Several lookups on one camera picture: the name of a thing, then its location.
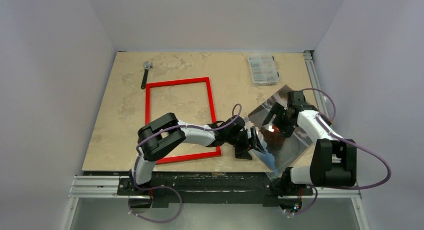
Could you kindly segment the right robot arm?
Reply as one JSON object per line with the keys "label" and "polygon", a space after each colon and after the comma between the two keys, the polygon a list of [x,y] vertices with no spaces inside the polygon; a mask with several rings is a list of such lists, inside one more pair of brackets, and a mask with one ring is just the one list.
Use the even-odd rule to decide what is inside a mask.
{"label": "right robot arm", "polygon": [[318,109],[306,102],[302,91],[290,91],[287,104],[275,103],[262,122],[272,124],[281,136],[288,138],[295,127],[303,129],[314,142],[311,164],[287,167],[281,177],[271,183],[280,195],[298,192],[306,186],[344,188],[357,181],[357,149],[352,143],[331,131]]}

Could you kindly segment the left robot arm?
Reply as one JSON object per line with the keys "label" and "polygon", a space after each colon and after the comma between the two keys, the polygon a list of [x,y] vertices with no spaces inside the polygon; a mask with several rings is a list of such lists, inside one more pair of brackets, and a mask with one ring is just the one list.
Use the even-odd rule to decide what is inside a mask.
{"label": "left robot arm", "polygon": [[250,150],[265,153],[255,127],[247,128],[244,119],[236,114],[226,121],[195,125],[179,120],[174,113],[167,113],[141,127],[137,134],[137,158],[129,187],[138,195],[148,191],[158,161],[180,144],[215,148],[227,143],[233,146],[240,159],[249,159]]}

